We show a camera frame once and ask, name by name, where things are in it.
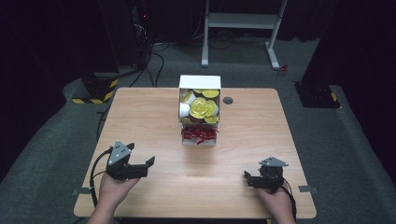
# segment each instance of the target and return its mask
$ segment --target white metal frame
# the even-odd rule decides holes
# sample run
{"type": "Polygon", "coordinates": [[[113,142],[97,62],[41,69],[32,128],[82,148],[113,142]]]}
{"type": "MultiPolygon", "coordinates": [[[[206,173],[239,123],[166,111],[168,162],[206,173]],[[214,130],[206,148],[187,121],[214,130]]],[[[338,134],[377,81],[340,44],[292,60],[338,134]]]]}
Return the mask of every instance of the white metal frame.
{"type": "Polygon", "coordinates": [[[276,35],[282,22],[288,0],[281,0],[280,9],[275,15],[263,14],[238,14],[238,13],[210,13],[209,0],[206,0],[205,8],[205,35],[202,49],[202,67],[209,66],[209,47],[208,36],[209,27],[228,27],[228,28],[250,28],[250,29],[270,29],[273,30],[269,42],[265,42],[271,65],[275,70],[280,68],[274,52],[276,35]]]}

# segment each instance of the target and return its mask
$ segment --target box lid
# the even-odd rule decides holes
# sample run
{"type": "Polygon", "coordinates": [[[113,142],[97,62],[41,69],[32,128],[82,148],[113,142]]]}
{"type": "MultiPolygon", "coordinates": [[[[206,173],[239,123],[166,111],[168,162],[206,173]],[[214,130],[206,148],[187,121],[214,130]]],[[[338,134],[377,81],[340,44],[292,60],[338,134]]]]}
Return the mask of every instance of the box lid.
{"type": "Polygon", "coordinates": [[[220,76],[181,75],[179,87],[182,89],[220,90],[220,76]]]}

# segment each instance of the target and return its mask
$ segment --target white box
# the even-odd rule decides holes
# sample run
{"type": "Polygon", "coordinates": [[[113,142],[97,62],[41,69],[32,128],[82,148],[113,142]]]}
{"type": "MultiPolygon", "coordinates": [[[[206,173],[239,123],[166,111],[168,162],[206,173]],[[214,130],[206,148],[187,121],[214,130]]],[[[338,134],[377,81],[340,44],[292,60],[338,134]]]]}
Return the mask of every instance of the white box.
{"type": "Polygon", "coordinates": [[[178,121],[182,128],[182,144],[184,145],[215,145],[217,139],[217,129],[219,125],[220,112],[220,96],[221,96],[221,80],[220,76],[198,76],[198,75],[181,75],[179,82],[179,106],[178,106],[178,121]],[[191,91],[190,100],[184,99],[186,94],[191,91]],[[213,98],[207,98],[199,91],[215,91],[219,95],[213,98]],[[215,103],[214,114],[217,121],[214,123],[207,123],[204,119],[196,119],[191,116],[190,108],[193,107],[193,100],[201,99],[203,102],[213,101],[215,103]]]}

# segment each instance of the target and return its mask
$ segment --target human hand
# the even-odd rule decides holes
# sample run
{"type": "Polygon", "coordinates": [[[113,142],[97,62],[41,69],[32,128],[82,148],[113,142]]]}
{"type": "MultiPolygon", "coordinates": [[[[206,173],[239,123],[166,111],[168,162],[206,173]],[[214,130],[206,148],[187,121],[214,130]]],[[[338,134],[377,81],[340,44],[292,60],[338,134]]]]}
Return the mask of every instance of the human hand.
{"type": "Polygon", "coordinates": [[[99,189],[99,200],[88,223],[111,223],[114,212],[126,198],[129,190],[140,178],[119,181],[108,174],[103,174],[99,189]]]}
{"type": "Polygon", "coordinates": [[[290,197],[284,189],[279,188],[273,194],[266,189],[256,189],[256,191],[278,224],[295,223],[290,197]]]}

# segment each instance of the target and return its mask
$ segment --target wooden table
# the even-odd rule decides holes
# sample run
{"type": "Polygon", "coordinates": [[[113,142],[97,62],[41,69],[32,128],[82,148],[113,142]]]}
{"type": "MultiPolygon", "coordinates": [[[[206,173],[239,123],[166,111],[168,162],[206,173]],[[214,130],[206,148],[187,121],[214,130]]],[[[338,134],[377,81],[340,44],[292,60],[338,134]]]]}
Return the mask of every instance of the wooden table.
{"type": "MultiPolygon", "coordinates": [[[[297,218],[316,215],[306,186],[290,129],[277,92],[272,89],[221,89],[219,133],[215,146],[181,144],[177,88],[120,88],[114,97],[105,126],[94,151],[83,188],[89,186],[96,158],[116,140],[134,142],[129,163],[156,161],[118,207],[116,217],[271,217],[255,190],[247,186],[244,171],[260,175],[259,161],[276,157],[289,166],[284,177],[297,201],[297,218]]],[[[107,157],[96,173],[106,169],[107,157]]],[[[95,178],[99,191],[101,176],[95,178]]],[[[91,195],[79,194],[78,217],[93,211],[91,195]]]]}

